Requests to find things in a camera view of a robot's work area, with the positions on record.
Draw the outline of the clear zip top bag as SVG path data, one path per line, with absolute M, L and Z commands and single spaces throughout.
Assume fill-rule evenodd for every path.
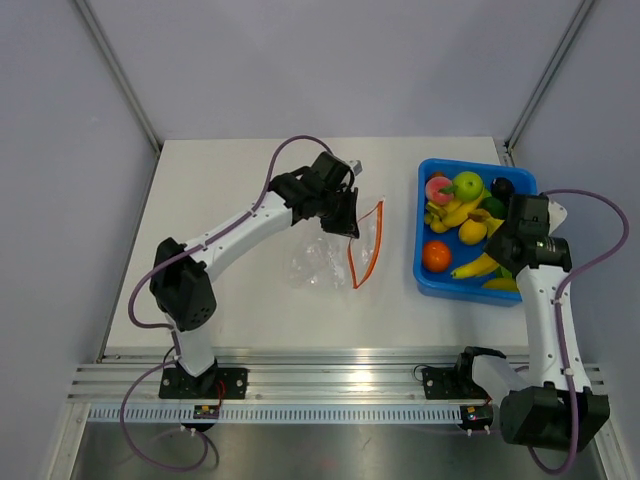
M 357 239 L 329 234 L 315 225 L 286 257 L 285 279 L 294 288 L 357 290 L 373 275 L 384 240 L 386 198 L 367 197 L 357 208 Z

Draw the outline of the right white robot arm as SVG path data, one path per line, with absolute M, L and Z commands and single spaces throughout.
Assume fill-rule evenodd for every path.
M 573 325 L 568 243 L 551 236 L 549 200 L 515 194 L 504 223 L 484 251 L 514 277 L 529 343 L 527 377 L 497 350 L 468 347 L 454 367 L 456 389 L 482 390 L 499 409 L 509 444 L 582 451 L 610 415 L 609 400 L 593 392 L 580 360 Z

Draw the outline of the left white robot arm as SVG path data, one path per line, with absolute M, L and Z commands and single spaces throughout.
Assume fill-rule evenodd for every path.
M 218 302 L 213 284 L 236 260 L 269 237 L 316 218 L 326 233 L 356 239 L 360 161 L 322 152 L 309 166 L 267 181 L 244 213 L 187 243 L 173 238 L 156 249 L 150 292 L 172 329 L 174 359 L 165 363 L 162 399 L 242 399 L 247 372 L 222 368 L 205 332 Z

